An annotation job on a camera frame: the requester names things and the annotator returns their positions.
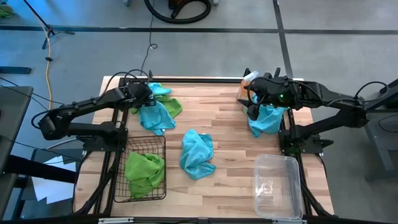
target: transparent plastic bin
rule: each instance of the transparent plastic bin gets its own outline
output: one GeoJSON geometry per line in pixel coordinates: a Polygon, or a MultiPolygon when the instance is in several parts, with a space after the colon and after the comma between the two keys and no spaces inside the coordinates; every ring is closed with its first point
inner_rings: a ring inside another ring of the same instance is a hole
{"type": "Polygon", "coordinates": [[[293,157],[258,155],[254,162],[254,210],[262,218],[303,217],[299,164],[293,157]]]}

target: floor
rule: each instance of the floor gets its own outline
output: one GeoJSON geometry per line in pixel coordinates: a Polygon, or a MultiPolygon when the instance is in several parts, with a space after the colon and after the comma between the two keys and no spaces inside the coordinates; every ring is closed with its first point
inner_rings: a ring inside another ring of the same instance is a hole
{"type": "MultiPolygon", "coordinates": [[[[37,94],[48,96],[44,75],[47,51],[41,49],[44,34],[31,31],[38,30],[38,23],[22,1],[10,0],[8,4],[16,16],[0,19],[0,62],[31,67],[33,72],[2,77],[18,85],[33,86],[37,94]],[[11,26],[23,27],[10,30],[11,26]]],[[[98,28],[52,38],[50,79],[55,100],[72,102],[96,96],[103,76],[141,66],[149,33],[135,28],[148,28],[151,19],[143,1],[133,0],[129,7],[121,0],[40,0],[31,4],[51,25],[98,28]],[[129,29],[112,29],[115,27],[129,29]],[[112,30],[118,32],[101,32],[112,30]]],[[[156,9],[169,14],[166,0],[157,0],[156,9]]],[[[202,9],[200,3],[193,2],[180,16],[202,9]]],[[[241,77],[246,67],[260,72],[281,67],[282,74],[353,95],[366,82],[389,83],[397,78],[397,20],[395,0],[279,0],[279,5],[273,0],[220,0],[206,19],[195,24],[176,26],[154,19],[155,28],[196,30],[154,29],[152,41],[159,48],[150,50],[144,69],[151,69],[154,75],[241,77]],[[323,30],[322,34],[316,34],[317,30],[323,30]]],[[[370,86],[363,96],[375,97],[379,88],[370,86]]],[[[30,125],[31,117],[40,111],[37,103],[30,104],[18,141],[36,147],[56,143],[45,141],[30,125]]],[[[312,111],[315,121],[336,113],[329,108],[312,111]]],[[[89,123],[92,118],[88,115],[79,120],[89,123]]],[[[344,218],[396,222],[397,181],[369,183],[364,179],[379,166],[365,130],[338,128],[322,136],[335,140],[324,156],[335,213],[344,218]]],[[[12,153],[26,158],[32,155],[29,148],[19,145],[12,153]]],[[[46,156],[37,160],[43,161],[46,156]]],[[[24,196],[34,199],[32,194],[24,196]]],[[[29,200],[23,216],[67,214],[69,204],[68,200],[52,205],[29,200]],[[29,211],[38,206],[43,208],[40,212],[29,211]]]]}

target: blue cloth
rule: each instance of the blue cloth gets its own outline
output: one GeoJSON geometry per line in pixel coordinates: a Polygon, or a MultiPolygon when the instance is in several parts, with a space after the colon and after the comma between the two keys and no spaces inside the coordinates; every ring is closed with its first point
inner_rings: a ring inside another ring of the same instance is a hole
{"type": "Polygon", "coordinates": [[[213,156],[213,141],[209,134],[198,134],[193,129],[185,133],[180,167],[191,179],[197,180],[214,173],[216,166],[207,162],[213,156]]]}
{"type": "Polygon", "coordinates": [[[155,106],[142,106],[139,110],[139,122],[146,130],[156,135],[164,134],[164,129],[175,128],[175,121],[162,103],[155,106]]]}
{"type": "Polygon", "coordinates": [[[172,89],[170,88],[163,88],[162,84],[160,83],[149,83],[148,87],[152,92],[154,93],[155,96],[157,95],[169,95],[172,92],[172,89]]]}
{"type": "Polygon", "coordinates": [[[258,138],[261,132],[275,134],[279,131],[280,122],[286,108],[274,108],[273,106],[260,106],[259,117],[256,121],[248,118],[250,129],[255,138],[258,138]]]}

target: black wire basket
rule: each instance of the black wire basket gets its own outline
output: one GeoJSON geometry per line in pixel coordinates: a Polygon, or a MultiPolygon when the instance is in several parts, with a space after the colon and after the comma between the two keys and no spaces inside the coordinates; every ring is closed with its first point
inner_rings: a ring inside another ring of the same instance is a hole
{"type": "Polygon", "coordinates": [[[122,202],[140,202],[146,200],[161,200],[166,197],[166,138],[164,136],[146,136],[127,138],[126,149],[122,152],[118,174],[116,176],[116,188],[114,201],[122,202]],[[141,198],[133,198],[129,190],[129,181],[124,176],[124,165],[129,157],[130,152],[138,154],[151,153],[158,155],[164,159],[164,178],[159,186],[141,198]]]}

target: black hose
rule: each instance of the black hose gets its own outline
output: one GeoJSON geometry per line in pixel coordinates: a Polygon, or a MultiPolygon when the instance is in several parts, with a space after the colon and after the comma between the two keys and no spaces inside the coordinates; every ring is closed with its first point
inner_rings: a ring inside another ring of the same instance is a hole
{"type": "Polygon", "coordinates": [[[211,11],[211,3],[209,0],[183,0],[182,2],[180,2],[180,4],[177,5],[177,7],[173,10],[173,13],[171,15],[171,18],[165,17],[163,15],[160,15],[150,4],[149,0],[144,0],[145,5],[147,6],[148,10],[150,11],[150,13],[152,13],[152,15],[154,15],[156,18],[160,19],[161,21],[170,23],[170,24],[190,24],[193,22],[198,22],[202,19],[204,19],[211,11]],[[188,19],[176,19],[176,16],[178,15],[178,13],[181,11],[181,9],[188,3],[191,3],[193,1],[200,1],[203,4],[206,5],[206,10],[201,13],[199,16],[195,16],[192,18],[188,18],[188,19]]]}

